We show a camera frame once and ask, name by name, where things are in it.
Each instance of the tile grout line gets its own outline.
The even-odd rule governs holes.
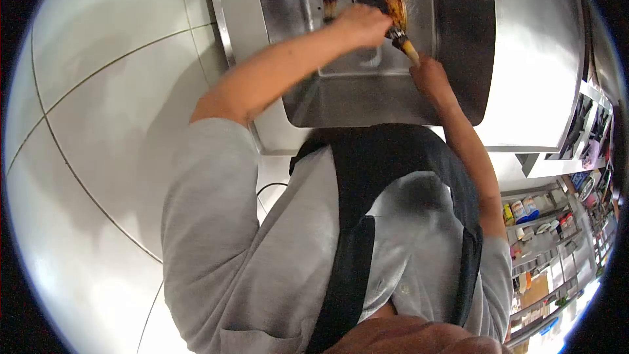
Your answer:
[[[33,27],[32,26],[28,27],[27,33],[31,34],[31,63],[33,63]],[[15,159],[18,157],[18,154],[22,150],[22,147],[24,146],[24,144],[27,143],[27,139],[31,136],[31,134],[33,134],[33,131],[35,131],[35,128],[37,128],[37,126],[39,126],[39,123],[41,123],[43,121],[43,117],[44,117],[44,114],[43,114],[43,111],[42,111],[42,117],[39,118],[37,120],[37,122],[35,123],[35,125],[33,126],[33,128],[30,129],[30,131],[27,133],[27,136],[24,137],[24,141],[22,141],[20,146],[18,146],[18,150],[15,151],[15,154],[11,158],[11,162],[9,163],[9,167],[6,169],[5,177],[9,175],[9,172],[11,171],[11,167],[13,167],[13,163],[15,162]]]
[[[197,52],[197,60],[199,61],[200,70],[203,72],[203,78],[205,78],[205,83],[209,87],[208,75],[205,74],[205,69],[203,68],[203,63],[201,63],[201,61],[200,61],[199,47],[197,47],[196,40],[194,39],[193,26],[190,23],[190,15],[188,14],[188,4],[185,3],[185,0],[183,0],[183,1],[184,1],[184,9],[185,9],[185,19],[188,22],[188,28],[190,28],[190,35],[193,38],[194,51]]]
[[[180,31],[178,31],[178,32],[175,32],[175,33],[172,33],[172,34],[166,35],[166,36],[164,36],[164,37],[161,37],[161,38],[159,38],[159,39],[157,39],[157,40],[155,40],[155,41],[153,41],[153,42],[151,42],[151,43],[145,44],[145,45],[143,45],[143,46],[141,46],[141,47],[139,47],[139,48],[137,48],[137,49],[134,49],[133,51],[130,51],[130,52],[128,52],[128,53],[126,53],[126,54],[122,55],[122,56],[121,56],[121,57],[119,57],[118,59],[112,60],[111,62],[107,63],[105,66],[103,66],[103,67],[99,68],[99,69],[98,69],[98,70],[96,70],[94,73],[92,73],[92,74],[90,74],[89,76],[87,76],[85,79],[83,79],[83,81],[81,81],[81,82],[79,82],[78,84],[76,84],[76,86],[72,87],[72,88],[71,88],[69,91],[67,91],[67,92],[66,92],[63,96],[61,96],[61,98],[59,98],[59,100],[58,100],[56,103],[54,103],[54,104],[52,105],[52,107],[50,107],[50,109],[48,109],[48,110],[47,110],[47,111],[45,111],[45,112],[43,111],[43,103],[41,102],[41,98],[39,97],[39,91],[37,91],[37,93],[38,93],[38,99],[40,100],[40,106],[41,106],[41,108],[42,108],[42,117],[41,117],[41,118],[39,118],[39,120],[37,120],[37,122],[35,123],[35,125],[33,126],[33,128],[32,128],[32,129],[28,132],[28,134],[27,134],[26,138],[24,138],[24,141],[22,141],[22,143],[20,144],[20,147],[18,148],[18,150],[16,151],[16,153],[13,155],[13,157],[12,157],[12,159],[11,159],[11,163],[9,164],[9,167],[8,167],[8,168],[7,168],[7,170],[6,170],[6,175],[9,175],[9,171],[11,170],[11,167],[13,166],[13,162],[15,161],[16,157],[18,157],[19,152],[22,150],[22,147],[23,147],[23,146],[24,146],[24,144],[27,142],[28,138],[31,136],[31,134],[33,133],[33,131],[35,131],[35,128],[36,128],[36,127],[40,124],[40,122],[42,122],[42,121],[43,121],[44,116],[45,116],[46,114],[49,114],[49,113],[52,111],[52,109],[53,109],[53,108],[55,108],[56,106],[58,106],[58,105],[59,105],[59,103],[60,103],[60,102],[61,102],[64,98],[66,98],[66,97],[67,97],[67,95],[69,95],[71,91],[74,91],[76,88],[78,88],[79,86],[81,86],[82,84],[84,84],[85,82],[87,82],[87,80],[89,80],[90,78],[92,78],[92,77],[93,77],[94,75],[96,75],[99,71],[101,71],[101,70],[105,69],[106,67],[108,67],[108,66],[110,66],[110,65],[114,64],[115,62],[119,61],[120,59],[124,58],[125,56],[128,56],[128,55],[130,55],[130,54],[132,54],[132,53],[134,53],[134,52],[136,52],[136,51],[139,51],[139,50],[140,50],[140,49],[142,49],[142,48],[146,48],[146,47],[148,47],[149,45],[151,45],[151,44],[153,44],[153,43],[158,43],[158,42],[159,42],[159,41],[161,41],[161,40],[167,39],[168,37],[172,37],[172,36],[177,35],[177,34],[180,34],[180,33],[184,33],[184,32],[190,31],[190,32],[191,32],[191,34],[192,34],[192,30],[194,30],[194,29],[199,29],[199,28],[203,28],[203,27],[206,27],[206,26],[210,26],[210,25],[217,25],[217,24],[218,24],[217,22],[210,22],[209,24],[199,25],[199,26],[195,26],[194,28],[180,30]],[[32,41],[33,41],[32,34],[33,34],[33,29],[31,28],[31,45],[32,45]],[[199,50],[198,50],[198,49],[197,49],[197,47],[196,47],[196,43],[194,43],[194,49],[197,51],[197,56],[199,56]],[[35,70],[34,70],[34,69],[35,69],[35,58],[33,57],[33,48],[32,48],[32,47],[31,47],[31,62],[33,62],[33,77],[34,77],[34,76],[35,76],[35,72],[34,72],[34,71],[35,71]]]
[[[35,75],[35,59],[33,57],[33,34],[32,33],[31,33],[31,65],[32,65],[32,68],[33,68],[33,80],[35,82],[35,91],[37,92],[37,98],[39,99],[39,103],[40,103],[40,106],[42,107],[42,111],[44,111],[43,110],[43,103],[42,103],[42,96],[40,95],[39,86],[37,85],[37,76]],[[116,226],[131,242],[135,243],[138,248],[144,250],[145,253],[147,255],[151,256],[155,261],[157,261],[158,263],[162,264],[162,261],[157,256],[155,256],[153,254],[153,252],[148,250],[144,245],[142,245],[135,238],[133,238],[131,235],[129,235],[129,233],[126,232],[120,225],[118,225],[118,223],[116,223],[114,221],[114,219],[105,211],[105,209],[103,207],[101,207],[101,205],[98,203],[98,201],[95,200],[95,198],[87,190],[85,185],[83,185],[83,182],[81,181],[81,179],[79,179],[79,177],[75,173],[75,171],[72,168],[72,166],[70,166],[70,162],[67,160],[66,155],[64,154],[64,152],[61,150],[61,145],[59,145],[59,141],[57,140],[57,137],[55,136],[55,133],[52,131],[52,127],[50,125],[50,121],[48,120],[48,115],[44,114],[43,119],[46,121],[46,125],[48,126],[48,129],[50,131],[50,135],[52,136],[52,139],[55,142],[55,145],[57,145],[57,149],[59,150],[59,154],[61,154],[61,157],[66,162],[66,166],[68,167],[70,172],[73,174],[74,178],[79,183],[79,185],[83,188],[83,191],[87,194],[87,196],[94,202],[94,204],[96,204],[98,209],[101,210],[101,212],[109,219],[109,221],[111,221],[112,224],[114,226]]]
[[[151,309],[148,311],[148,315],[146,316],[146,321],[144,322],[144,328],[142,328],[142,334],[140,334],[140,341],[138,342],[138,350],[136,350],[135,354],[138,354],[140,352],[140,345],[142,344],[144,331],[146,331],[146,326],[148,325],[148,318],[151,317],[151,313],[153,312],[153,308],[155,307],[155,303],[157,302],[157,297],[159,296],[159,292],[162,290],[162,287],[163,287],[163,279],[159,285],[159,288],[157,289],[157,294],[155,295],[155,298],[153,298],[153,304],[151,304]]]
[[[133,49],[133,50],[131,50],[131,51],[127,52],[126,54],[122,55],[121,57],[119,57],[119,58],[117,58],[117,59],[112,60],[111,62],[109,62],[109,63],[107,63],[106,65],[104,65],[104,66],[100,67],[99,69],[97,69],[94,73],[91,73],[90,75],[88,75],[87,77],[85,77],[85,78],[83,79],[83,81],[81,81],[81,82],[77,83],[74,87],[72,87],[69,91],[67,91],[67,92],[66,92],[63,96],[61,96],[61,98],[59,98],[59,99],[56,101],[56,103],[54,103],[54,104],[53,104],[53,105],[52,105],[52,106],[51,106],[48,110],[45,110],[45,109],[43,108],[43,104],[42,104],[42,110],[44,111],[44,114],[45,114],[45,115],[50,114],[50,112],[52,111],[52,109],[53,109],[53,108],[55,108],[56,106],[58,106],[58,105],[59,105],[59,103],[60,103],[60,102],[61,102],[64,98],[66,98],[66,97],[67,97],[70,93],[72,93],[72,92],[73,92],[76,88],[78,88],[79,86],[81,86],[81,85],[83,85],[85,82],[87,82],[87,81],[88,81],[90,78],[92,78],[94,75],[98,74],[101,70],[104,70],[106,67],[109,67],[109,66],[113,65],[115,62],[119,61],[120,59],[126,58],[126,57],[127,57],[127,56],[129,56],[130,54],[133,54],[133,53],[135,53],[135,52],[137,52],[137,51],[140,51],[141,49],[146,48],[146,47],[148,47],[148,46],[150,46],[150,45],[152,45],[152,44],[154,44],[154,43],[159,43],[160,41],[162,41],[162,40],[166,40],[166,39],[167,39],[167,38],[169,38],[169,37],[172,37],[172,36],[174,36],[174,35],[178,35],[178,34],[181,34],[181,33],[185,33],[185,32],[188,32],[188,31],[190,31],[190,29],[184,29],[184,30],[180,30],[180,31],[178,31],[178,32],[171,33],[171,34],[169,34],[169,35],[165,35],[165,36],[163,36],[163,37],[158,38],[158,39],[157,39],[157,40],[155,40],[155,41],[152,41],[152,42],[150,42],[150,43],[144,44],[144,45],[142,45],[142,46],[140,46],[140,47],[138,47],[138,48]],[[35,74],[35,58],[33,58],[33,75],[34,75],[34,74]]]
[[[31,134],[33,134],[33,131],[35,131],[37,126],[39,126],[39,123],[41,123],[43,121],[43,117],[44,117],[44,115],[42,114],[42,117],[37,120],[37,123],[33,126],[33,128],[28,132],[27,136],[24,138],[24,141],[22,141],[22,143],[20,144],[20,147],[18,147],[18,150],[15,151],[15,154],[13,155],[13,157],[11,159],[11,163],[9,164],[9,168],[6,169],[6,176],[9,175],[9,172],[11,172],[11,168],[13,167],[13,163],[15,162],[15,159],[18,157],[18,154],[22,150],[22,147],[24,146],[24,144],[27,143],[27,139],[31,136]]]

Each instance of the stainless steel sink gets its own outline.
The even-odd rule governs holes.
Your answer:
[[[260,0],[270,43],[323,25],[322,0]],[[339,0],[337,8],[351,5]],[[406,0],[408,35],[441,60],[473,124],[483,120],[494,57],[493,0]],[[440,124],[408,74],[410,62],[387,41],[319,68],[282,98],[298,128],[368,126],[383,122]]]

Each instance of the metal shelf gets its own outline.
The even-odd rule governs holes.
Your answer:
[[[570,298],[562,307],[557,308],[553,313],[549,314],[547,317],[545,318],[540,317],[537,320],[533,321],[531,324],[525,327],[522,327],[521,330],[514,332],[511,335],[510,341],[505,343],[505,345],[508,348],[513,348],[517,346],[518,344],[522,343],[523,341],[529,339],[532,335],[540,332],[541,330],[549,326],[553,322],[553,320],[559,316],[559,313],[561,313],[572,301],[576,299],[577,299],[576,296],[574,296],[573,298]]]
[[[571,241],[573,238],[575,238],[577,235],[579,235],[582,231],[579,230],[577,232],[575,232],[574,234],[568,236],[567,238],[562,239],[561,241],[554,243],[553,246],[548,247],[544,250],[540,250],[536,253],[532,253],[531,255],[527,255],[525,257],[521,257],[518,259],[515,259],[513,261],[513,268],[516,268],[517,266],[520,265],[524,265],[527,263],[530,263],[531,261],[534,261],[537,257],[543,255],[544,253],[548,253],[549,251],[553,250],[553,249],[557,249],[560,245],[563,245],[564,243],[568,243],[569,241]]]
[[[563,283],[561,286],[557,287],[555,290],[553,290],[551,293],[545,295],[543,298],[541,298],[539,301],[537,301],[536,303],[532,303],[529,306],[525,307],[524,309],[522,309],[521,311],[517,311],[515,313],[513,313],[512,315],[509,316],[509,319],[511,320],[515,320],[519,317],[522,317],[523,315],[525,315],[526,313],[533,311],[533,310],[537,310],[536,306],[538,305],[542,305],[545,301],[553,298],[554,295],[557,294],[558,298],[563,297],[563,295],[560,295],[560,291],[565,290],[566,294],[568,292],[568,290],[572,287],[574,287],[577,284],[577,276],[573,276],[570,279],[568,279],[568,281],[566,281],[565,283]]]
[[[537,226],[537,225],[541,225],[544,223],[550,223],[553,220],[555,220],[557,218],[557,216],[564,214],[566,212],[570,212],[570,210],[566,210],[565,208],[568,206],[568,201],[566,202],[562,202],[561,207],[557,207],[551,211],[548,211],[544,214],[541,214],[537,219],[535,220],[531,220],[529,222],[526,223],[522,223],[522,224],[516,224],[514,226],[507,226],[507,231],[510,230],[515,230],[518,228],[526,228],[526,227],[531,227],[531,226]]]

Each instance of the black backpack strap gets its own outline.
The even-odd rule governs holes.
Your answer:
[[[476,286],[483,232],[478,225],[476,187],[461,161],[434,132],[421,126],[384,124],[347,129],[308,139],[295,158],[330,145],[338,185],[339,236],[326,295],[306,349],[321,353],[355,327],[365,301],[375,221],[366,216],[378,195],[413,171],[432,171],[450,187],[454,213],[463,224],[457,301],[450,323],[462,326]]]

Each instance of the white tile floor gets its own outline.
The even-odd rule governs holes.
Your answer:
[[[23,46],[3,148],[12,221],[77,352],[188,352],[159,290],[159,230],[177,134],[227,67],[206,3],[43,0]]]
[[[215,52],[215,61],[219,55]],[[207,89],[192,34],[186,31],[99,71],[48,114],[61,150],[87,191],[158,258],[172,154]]]
[[[15,238],[37,296],[78,353],[132,353],[161,264],[103,214],[40,122],[7,176]]]
[[[33,63],[31,61],[31,33],[24,38],[24,45],[13,70],[12,94],[6,119],[3,147],[3,170],[6,174],[13,158],[29,132],[43,118],[42,105],[37,98]]]

